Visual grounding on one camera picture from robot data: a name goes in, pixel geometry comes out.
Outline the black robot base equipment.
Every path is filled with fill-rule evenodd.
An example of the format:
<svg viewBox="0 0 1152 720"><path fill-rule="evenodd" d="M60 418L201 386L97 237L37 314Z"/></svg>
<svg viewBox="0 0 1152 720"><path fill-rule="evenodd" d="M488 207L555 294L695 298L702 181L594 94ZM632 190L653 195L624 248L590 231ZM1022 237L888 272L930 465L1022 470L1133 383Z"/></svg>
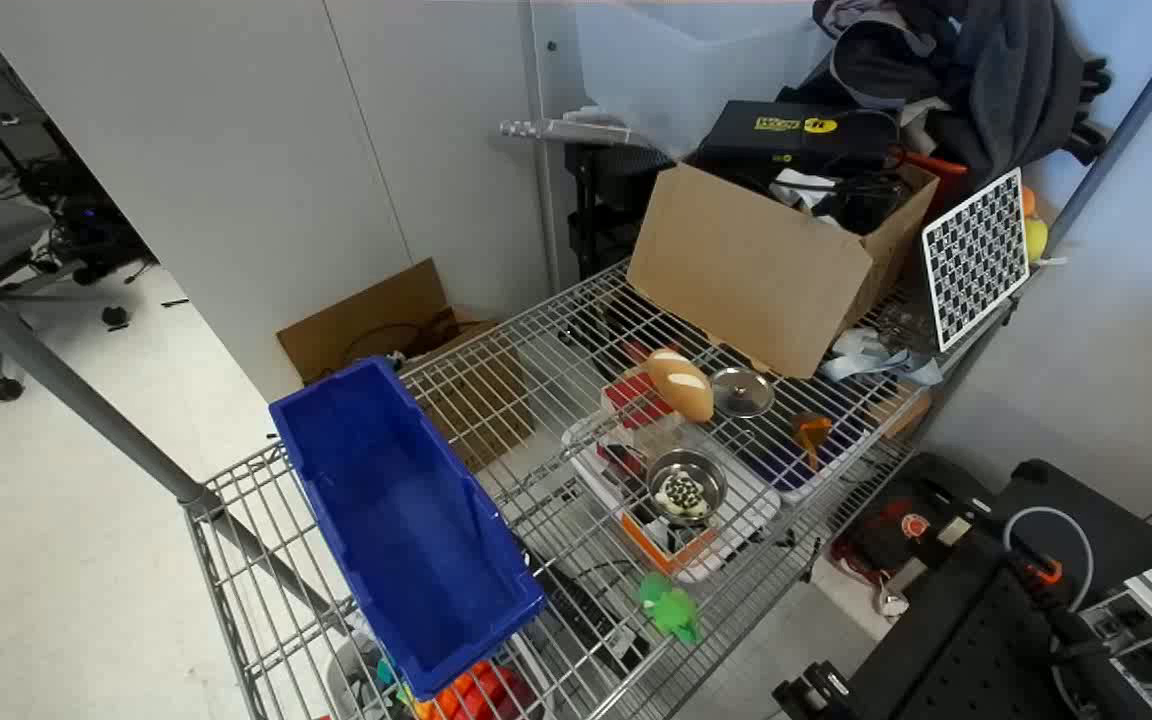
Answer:
<svg viewBox="0 0 1152 720"><path fill-rule="evenodd" d="M1152 720L1152 523L1049 461L987 494L914 455L828 558L906 610L781 680L789 720Z"/></svg>

